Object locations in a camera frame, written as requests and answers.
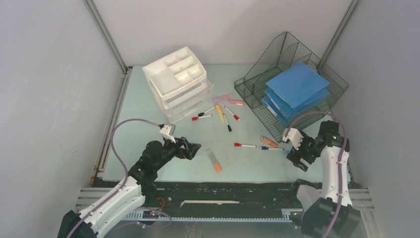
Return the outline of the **clear orange highlighter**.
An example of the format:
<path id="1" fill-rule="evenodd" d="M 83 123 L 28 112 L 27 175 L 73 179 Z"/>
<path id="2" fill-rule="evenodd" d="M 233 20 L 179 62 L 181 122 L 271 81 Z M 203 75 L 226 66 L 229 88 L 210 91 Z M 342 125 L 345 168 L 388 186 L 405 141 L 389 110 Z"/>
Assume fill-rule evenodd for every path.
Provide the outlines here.
<path id="1" fill-rule="evenodd" d="M 210 160 L 213 168 L 215 169 L 215 171 L 217 173 L 221 173 L 222 172 L 222 167 L 221 167 L 218 159 L 216 158 L 214 152 L 211 149 L 207 149 L 206 154 L 209 157 L 209 160 Z"/>

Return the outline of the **yellow highlighter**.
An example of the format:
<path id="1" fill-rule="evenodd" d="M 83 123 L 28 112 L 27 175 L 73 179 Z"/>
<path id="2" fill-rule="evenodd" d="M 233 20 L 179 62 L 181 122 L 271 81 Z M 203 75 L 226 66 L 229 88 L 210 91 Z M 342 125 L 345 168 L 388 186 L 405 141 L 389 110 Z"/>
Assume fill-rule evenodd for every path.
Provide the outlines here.
<path id="1" fill-rule="evenodd" d="M 216 111 L 217 111 L 217 113 L 219 115 L 219 118 L 220 118 L 221 122 L 225 122 L 224 113 L 222 111 L 221 106 L 219 104 L 216 104 L 215 105 L 215 109 L 216 109 Z"/>

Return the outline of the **white plastic drawer organizer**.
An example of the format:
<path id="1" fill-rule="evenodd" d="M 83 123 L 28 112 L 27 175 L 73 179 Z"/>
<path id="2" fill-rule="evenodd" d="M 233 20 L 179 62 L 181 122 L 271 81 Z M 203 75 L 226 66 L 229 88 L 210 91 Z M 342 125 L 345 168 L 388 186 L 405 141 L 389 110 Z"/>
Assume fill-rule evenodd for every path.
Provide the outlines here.
<path id="1" fill-rule="evenodd" d="M 143 73 L 159 108 L 176 123 L 211 103 L 214 84 L 188 48 L 180 48 L 144 67 Z"/>

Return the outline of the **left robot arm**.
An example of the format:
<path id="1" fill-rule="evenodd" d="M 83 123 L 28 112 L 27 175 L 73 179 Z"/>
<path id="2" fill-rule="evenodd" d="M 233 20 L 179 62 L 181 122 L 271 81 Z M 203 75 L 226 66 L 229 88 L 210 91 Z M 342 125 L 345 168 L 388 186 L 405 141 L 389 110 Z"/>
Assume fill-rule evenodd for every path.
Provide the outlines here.
<path id="1" fill-rule="evenodd" d="M 103 238 L 134 209 L 152 206 L 157 199 L 158 171 L 173 158 L 192 160 L 201 145 L 185 137 L 149 142 L 139 160 L 111 191 L 89 207 L 67 212 L 60 225 L 59 238 Z"/>

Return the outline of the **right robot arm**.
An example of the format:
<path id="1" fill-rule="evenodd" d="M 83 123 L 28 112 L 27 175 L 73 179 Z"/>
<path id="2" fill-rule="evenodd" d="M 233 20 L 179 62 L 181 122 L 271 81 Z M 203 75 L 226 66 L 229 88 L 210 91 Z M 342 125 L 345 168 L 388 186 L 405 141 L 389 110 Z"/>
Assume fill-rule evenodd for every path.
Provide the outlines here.
<path id="1" fill-rule="evenodd" d="M 307 171 L 316 159 L 322 164 L 322 187 L 304 179 L 294 182 L 288 201 L 303 208 L 301 232 L 312 238 L 349 238 L 361 221 L 361 213 L 353 207 L 349 195 L 347 164 L 350 142 L 339 133 L 340 124 L 327 120 L 320 124 L 318 135 L 312 138 L 303 131 L 284 130 L 283 142 L 291 143 L 287 159 Z"/>

